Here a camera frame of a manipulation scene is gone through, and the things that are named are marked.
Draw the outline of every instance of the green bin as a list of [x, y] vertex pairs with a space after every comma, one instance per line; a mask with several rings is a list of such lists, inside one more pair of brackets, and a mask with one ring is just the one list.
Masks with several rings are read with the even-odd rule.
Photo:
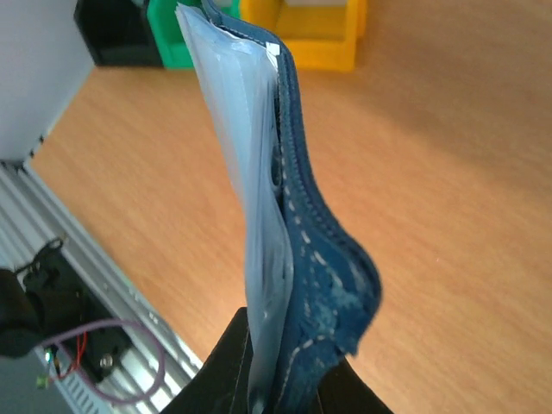
[[[167, 69], [193, 67], [190, 52], [184, 43], [174, 14], [177, 3], [201, 8], [201, 0], [149, 0], [147, 5], [147, 20], [154, 34], [163, 66]], [[215, 3], [230, 4], [228, 7], [222, 6], [221, 10], [227, 15], [240, 18], [240, 0], [222, 0]]]

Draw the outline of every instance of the wooden table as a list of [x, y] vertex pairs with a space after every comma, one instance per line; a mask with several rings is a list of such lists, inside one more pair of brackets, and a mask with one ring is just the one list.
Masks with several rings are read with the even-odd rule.
[[[358, 70], [301, 73], [330, 208], [377, 263], [354, 366], [397, 413], [552, 406], [552, 9], [373, 2]], [[95, 71], [33, 162], [205, 358], [244, 221], [190, 72]]]

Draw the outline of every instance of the blue fabric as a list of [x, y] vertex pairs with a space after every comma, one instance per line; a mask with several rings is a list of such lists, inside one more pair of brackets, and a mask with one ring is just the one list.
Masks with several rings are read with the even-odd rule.
[[[203, 8], [213, 24], [233, 35], [263, 46], [280, 45], [277, 159], [294, 280], [272, 394], [264, 403], [265, 412], [306, 412], [323, 376], [346, 354], [357, 352], [380, 306], [380, 278], [367, 253], [341, 228], [317, 189], [289, 50], [265, 29], [221, 13], [212, 0], [203, 0]], [[250, 412], [258, 406], [254, 388], [250, 383]]]

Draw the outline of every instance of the wire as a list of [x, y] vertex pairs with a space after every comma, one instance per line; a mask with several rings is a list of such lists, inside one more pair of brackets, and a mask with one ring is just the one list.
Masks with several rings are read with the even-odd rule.
[[37, 270], [37, 265], [41, 262], [41, 260], [47, 258], [51, 254], [57, 253], [63, 248], [63, 245], [65, 244], [66, 237], [55, 237], [48, 243], [46, 243], [37, 254], [34, 255], [34, 258], [26, 265], [22, 267], [18, 267], [16, 270], [14, 270], [14, 276], [19, 276], [23, 272], [27, 271], [35, 271]]
[[112, 403], [113, 405], [135, 404], [154, 395], [162, 386], [163, 380], [165, 378], [165, 363], [166, 363], [165, 350], [163, 349], [163, 346], [159, 342], [159, 339], [157, 339], [157, 337], [154, 335], [154, 333], [148, 328], [146, 328], [146, 326], [144, 326], [143, 324], [136, 321], [129, 321], [124, 319], [102, 319], [96, 322], [86, 323], [78, 328], [68, 330], [63, 334], [47, 339], [44, 342], [42, 342], [39, 346], [43, 348], [48, 348], [48, 347], [51, 347], [52, 345], [56, 345], [57, 347], [62, 348], [63, 346], [61, 343], [63, 341], [72, 339], [75, 336], [83, 335], [85, 332], [90, 333], [94, 330], [101, 329], [101, 328], [123, 328], [123, 327], [133, 328], [141, 331], [151, 339], [152, 343], [157, 348], [159, 368], [157, 370], [157, 373], [155, 373], [153, 384], [145, 392], [141, 392], [129, 398], [118, 398], [98, 390], [97, 387], [94, 385], [94, 383], [92, 383], [92, 381], [88, 378], [88, 376], [85, 373], [78, 371], [78, 374], [80, 378], [86, 383], [86, 385], [88, 385], [90, 389], [94, 393], [96, 393], [96, 395], [98, 395], [98, 397], [103, 398], [109, 403]]
[[50, 383], [54, 382], [55, 380], [64, 380], [67, 378], [71, 373], [74, 373], [80, 368], [80, 362], [83, 358], [83, 355], [85, 354], [86, 350], [86, 343], [88, 342], [88, 333], [85, 332], [82, 335], [82, 343], [81, 343], [81, 336], [77, 336], [77, 356], [75, 358], [75, 361], [67, 368], [65, 373], [59, 375], [57, 377], [49, 377]]

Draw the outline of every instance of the clear plastic bag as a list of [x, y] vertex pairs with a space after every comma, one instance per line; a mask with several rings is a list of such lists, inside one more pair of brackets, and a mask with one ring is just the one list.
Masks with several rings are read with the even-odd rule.
[[179, 5], [179, 25], [246, 215], [246, 295], [254, 356], [249, 410], [266, 406], [293, 283], [292, 247], [273, 182], [278, 72], [267, 50]]

